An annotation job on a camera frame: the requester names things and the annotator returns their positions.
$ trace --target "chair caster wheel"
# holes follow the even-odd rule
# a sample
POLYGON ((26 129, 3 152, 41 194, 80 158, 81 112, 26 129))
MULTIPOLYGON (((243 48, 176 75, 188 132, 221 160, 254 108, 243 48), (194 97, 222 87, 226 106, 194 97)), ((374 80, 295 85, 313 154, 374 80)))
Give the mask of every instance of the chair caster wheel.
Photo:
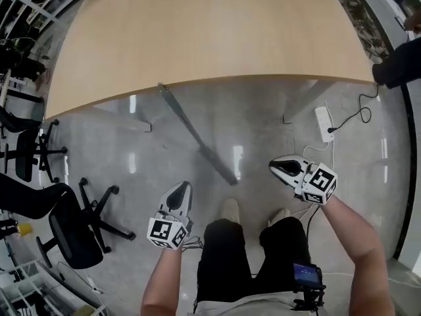
POLYGON ((111 190, 111 193, 112 194, 118 194, 119 193, 119 191, 120 191, 120 188, 118 187, 118 186, 113 186, 112 187, 112 190, 111 190))
POLYGON ((133 241, 134 239, 136 239, 136 234, 134 234, 133 232, 129 233, 129 240, 133 241))

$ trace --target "person's right arm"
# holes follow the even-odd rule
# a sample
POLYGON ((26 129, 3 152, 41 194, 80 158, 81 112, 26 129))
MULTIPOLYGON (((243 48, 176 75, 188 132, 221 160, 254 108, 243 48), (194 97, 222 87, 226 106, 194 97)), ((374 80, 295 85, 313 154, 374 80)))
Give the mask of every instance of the person's right arm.
POLYGON ((394 316, 382 243, 374 228, 357 212, 332 196, 322 210, 355 264, 351 316, 394 316))

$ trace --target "power strip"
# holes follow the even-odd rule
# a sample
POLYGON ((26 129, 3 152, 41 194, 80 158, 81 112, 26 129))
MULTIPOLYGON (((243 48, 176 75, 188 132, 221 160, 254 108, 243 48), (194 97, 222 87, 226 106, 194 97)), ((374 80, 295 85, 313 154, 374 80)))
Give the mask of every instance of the power strip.
POLYGON ((316 113, 317 124, 324 143, 334 140, 334 134, 328 132, 328 128, 332 127, 332 122, 326 107, 317 107, 314 112, 316 113))

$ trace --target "yellow cup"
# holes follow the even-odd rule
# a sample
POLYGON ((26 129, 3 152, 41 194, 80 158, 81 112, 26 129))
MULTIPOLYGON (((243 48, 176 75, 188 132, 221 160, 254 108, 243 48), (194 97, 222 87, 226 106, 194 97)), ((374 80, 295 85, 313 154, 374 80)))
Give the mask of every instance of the yellow cup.
POLYGON ((32 233, 31 224, 18 224, 19 236, 25 236, 29 233, 32 233))

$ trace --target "chair backrest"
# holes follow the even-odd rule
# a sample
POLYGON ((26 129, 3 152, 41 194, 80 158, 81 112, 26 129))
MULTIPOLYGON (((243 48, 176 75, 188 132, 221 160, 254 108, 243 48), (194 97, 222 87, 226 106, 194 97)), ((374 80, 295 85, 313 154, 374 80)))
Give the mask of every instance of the chair backrest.
POLYGON ((32 159, 36 150, 35 141, 38 136, 38 128, 29 129, 19 134, 16 144, 16 152, 25 152, 22 157, 16 158, 16 175, 23 181, 32 180, 32 159))
POLYGON ((86 269, 103 260, 103 253, 71 188, 49 215, 51 230, 63 257, 74 269, 86 269))
POLYGON ((55 184, 42 190, 34 190, 0 174, 0 209, 30 219, 40 219, 50 212, 68 188, 66 184, 55 184))
POLYGON ((9 114, 3 107, 0 107, 0 123, 9 132, 22 132, 30 128, 39 128, 41 122, 28 118, 18 118, 9 114))

